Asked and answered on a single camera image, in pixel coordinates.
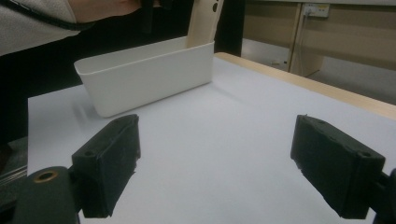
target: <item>white plastic container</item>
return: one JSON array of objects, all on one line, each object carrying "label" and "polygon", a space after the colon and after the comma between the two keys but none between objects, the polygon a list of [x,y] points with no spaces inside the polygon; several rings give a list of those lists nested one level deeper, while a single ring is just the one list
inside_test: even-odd
[{"label": "white plastic container", "polygon": [[214,43],[186,49],[186,37],[75,62],[97,113],[110,117],[212,80]]}]

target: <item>white table surface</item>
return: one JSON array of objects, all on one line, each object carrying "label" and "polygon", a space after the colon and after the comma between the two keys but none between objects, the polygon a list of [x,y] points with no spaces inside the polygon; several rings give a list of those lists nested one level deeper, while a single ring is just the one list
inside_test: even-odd
[{"label": "white table surface", "polygon": [[[324,119],[396,167],[396,121],[214,59],[213,82],[127,114],[142,158],[113,217],[81,223],[372,223],[344,220],[290,158],[296,116]],[[29,99],[28,173],[71,165],[112,119],[82,86]]]}]

